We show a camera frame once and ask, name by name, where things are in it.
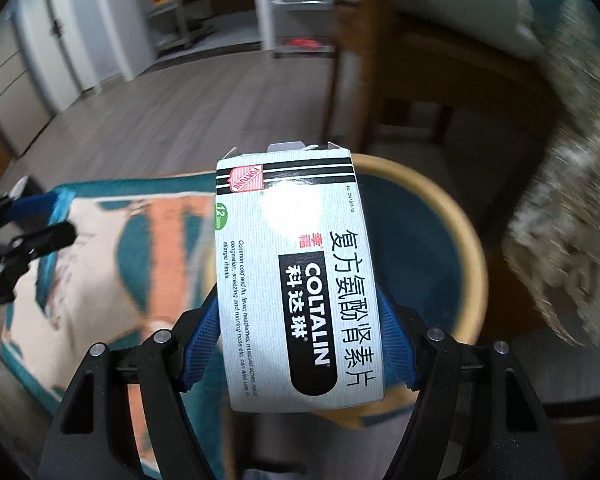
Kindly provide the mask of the grey rolling shelf cart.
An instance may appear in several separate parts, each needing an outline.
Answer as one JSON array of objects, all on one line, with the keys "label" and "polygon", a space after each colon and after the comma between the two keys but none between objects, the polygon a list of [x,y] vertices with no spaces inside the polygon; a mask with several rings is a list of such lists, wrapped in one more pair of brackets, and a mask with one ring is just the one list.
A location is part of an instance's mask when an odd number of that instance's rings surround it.
[{"label": "grey rolling shelf cart", "polygon": [[332,58],[335,3],[360,0],[270,0],[274,58]]}]

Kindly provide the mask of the floral sofa cover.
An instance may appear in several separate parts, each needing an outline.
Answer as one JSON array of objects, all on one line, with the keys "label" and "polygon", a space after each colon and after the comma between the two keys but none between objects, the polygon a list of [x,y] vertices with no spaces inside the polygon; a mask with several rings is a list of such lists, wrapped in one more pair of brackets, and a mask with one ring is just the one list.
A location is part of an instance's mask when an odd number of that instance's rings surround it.
[{"label": "floral sofa cover", "polygon": [[600,14],[562,0],[542,69],[565,107],[503,240],[545,323],[573,346],[600,344]]}]

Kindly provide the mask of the metal storage rack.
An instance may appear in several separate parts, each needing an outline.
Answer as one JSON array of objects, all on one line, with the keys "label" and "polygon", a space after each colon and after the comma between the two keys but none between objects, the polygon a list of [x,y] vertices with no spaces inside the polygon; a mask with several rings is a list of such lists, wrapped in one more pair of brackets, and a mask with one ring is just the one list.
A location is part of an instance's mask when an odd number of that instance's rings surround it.
[{"label": "metal storage rack", "polygon": [[189,49],[214,32],[210,0],[140,0],[159,56]]}]

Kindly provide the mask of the teal orange patterned cushion mat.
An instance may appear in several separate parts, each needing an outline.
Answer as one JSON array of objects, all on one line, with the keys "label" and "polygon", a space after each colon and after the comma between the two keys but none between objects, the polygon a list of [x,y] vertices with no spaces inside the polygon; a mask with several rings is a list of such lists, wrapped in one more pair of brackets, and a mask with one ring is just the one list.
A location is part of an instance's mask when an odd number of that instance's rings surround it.
[{"label": "teal orange patterned cushion mat", "polygon": [[44,476],[44,444],[92,344],[127,349],[199,308],[214,281],[210,172],[53,189],[50,222],[76,241],[35,261],[5,312],[0,357],[42,410],[20,422]]}]

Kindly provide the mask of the white Coltalin medicine box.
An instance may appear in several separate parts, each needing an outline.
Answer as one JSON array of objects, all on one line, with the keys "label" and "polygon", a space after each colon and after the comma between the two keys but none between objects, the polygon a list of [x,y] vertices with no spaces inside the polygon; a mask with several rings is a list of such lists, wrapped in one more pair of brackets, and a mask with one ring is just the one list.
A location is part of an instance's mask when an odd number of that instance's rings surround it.
[{"label": "white Coltalin medicine box", "polygon": [[380,319],[352,155],[221,159],[215,263],[233,410],[339,410],[384,395]]}]

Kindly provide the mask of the teal yellow trash bin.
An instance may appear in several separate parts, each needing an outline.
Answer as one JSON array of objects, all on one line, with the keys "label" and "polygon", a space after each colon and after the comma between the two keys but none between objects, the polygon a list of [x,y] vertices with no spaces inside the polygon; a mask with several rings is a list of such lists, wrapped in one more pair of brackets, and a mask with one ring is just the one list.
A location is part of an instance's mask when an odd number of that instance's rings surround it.
[{"label": "teal yellow trash bin", "polygon": [[[486,264],[460,206],[410,168],[352,154],[362,200],[376,295],[384,292],[422,320],[474,341],[486,312]],[[393,373],[382,349],[384,395],[378,401],[314,413],[362,428],[409,411],[416,394]]]}]

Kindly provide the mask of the beige refrigerator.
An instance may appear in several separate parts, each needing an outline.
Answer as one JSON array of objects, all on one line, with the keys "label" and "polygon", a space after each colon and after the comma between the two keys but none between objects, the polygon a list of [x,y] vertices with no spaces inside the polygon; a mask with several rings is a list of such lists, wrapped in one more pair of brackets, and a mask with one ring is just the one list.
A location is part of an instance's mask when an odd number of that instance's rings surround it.
[{"label": "beige refrigerator", "polygon": [[0,14],[0,131],[22,156],[52,119],[29,70],[12,20]]}]

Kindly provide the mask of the wooden chair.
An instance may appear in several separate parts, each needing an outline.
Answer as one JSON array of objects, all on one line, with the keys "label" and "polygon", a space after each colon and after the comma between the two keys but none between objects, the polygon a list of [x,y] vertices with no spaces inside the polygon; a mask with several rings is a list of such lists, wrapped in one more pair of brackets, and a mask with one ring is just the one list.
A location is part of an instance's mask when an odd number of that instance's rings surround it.
[{"label": "wooden chair", "polygon": [[354,128],[343,140],[351,151],[367,150],[388,100],[500,116],[544,151],[562,104],[537,62],[396,10],[391,0],[335,3],[334,18],[335,51],[361,61]]}]

